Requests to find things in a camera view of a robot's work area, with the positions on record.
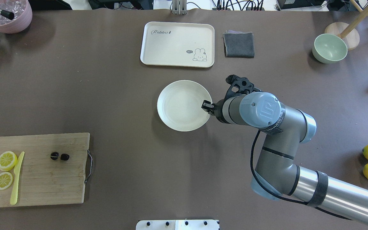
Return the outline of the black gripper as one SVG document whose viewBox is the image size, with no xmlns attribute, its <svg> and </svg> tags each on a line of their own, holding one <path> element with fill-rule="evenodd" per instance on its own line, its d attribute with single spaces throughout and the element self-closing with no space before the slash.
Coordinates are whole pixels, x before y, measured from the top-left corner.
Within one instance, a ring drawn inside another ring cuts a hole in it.
<svg viewBox="0 0 368 230">
<path fill-rule="evenodd" d="M 202 109 L 206 111 L 209 115 L 214 115 L 219 122 L 227 124 L 227 121 L 224 118 L 222 112 L 224 103 L 225 99 L 221 99 L 217 103 L 212 103 L 210 101 L 204 100 L 202 103 Z"/>
</svg>

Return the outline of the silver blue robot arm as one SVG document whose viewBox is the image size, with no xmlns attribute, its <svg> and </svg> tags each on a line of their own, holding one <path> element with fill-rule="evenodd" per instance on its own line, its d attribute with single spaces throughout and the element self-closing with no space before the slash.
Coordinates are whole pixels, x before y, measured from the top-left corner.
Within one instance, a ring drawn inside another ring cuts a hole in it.
<svg viewBox="0 0 368 230">
<path fill-rule="evenodd" d="M 266 134 L 251 171 L 269 195 L 368 225 L 367 189 L 294 163 L 299 144 L 316 132 L 312 116 L 265 92 L 231 93 L 218 103 L 204 100 L 201 107 L 222 123 L 252 126 Z"/>
</svg>

